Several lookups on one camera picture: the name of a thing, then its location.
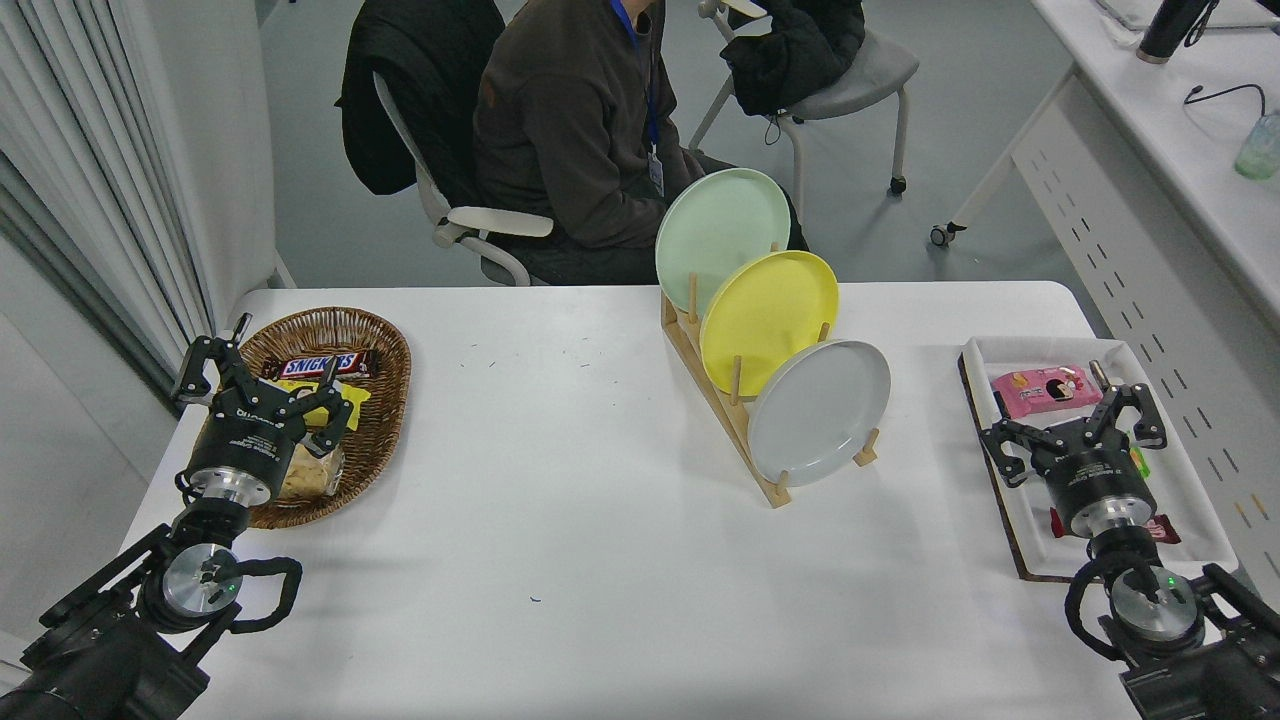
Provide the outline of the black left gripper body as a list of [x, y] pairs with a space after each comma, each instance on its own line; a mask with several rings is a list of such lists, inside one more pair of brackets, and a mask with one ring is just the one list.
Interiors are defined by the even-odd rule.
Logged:
[[189, 459], [188, 482], [202, 486], [221, 469], [247, 474], [265, 486], [280, 486], [301, 441], [302, 421], [297, 416], [262, 418], [241, 407], [212, 407]]

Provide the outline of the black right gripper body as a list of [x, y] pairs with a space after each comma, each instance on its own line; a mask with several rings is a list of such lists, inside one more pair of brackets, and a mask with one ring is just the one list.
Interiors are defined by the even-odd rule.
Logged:
[[1114, 447], [1039, 450], [1037, 471], [1044, 479], [1064, 532], [1070, 536], [1143, 527], [1158, 509], [1126, 439]]

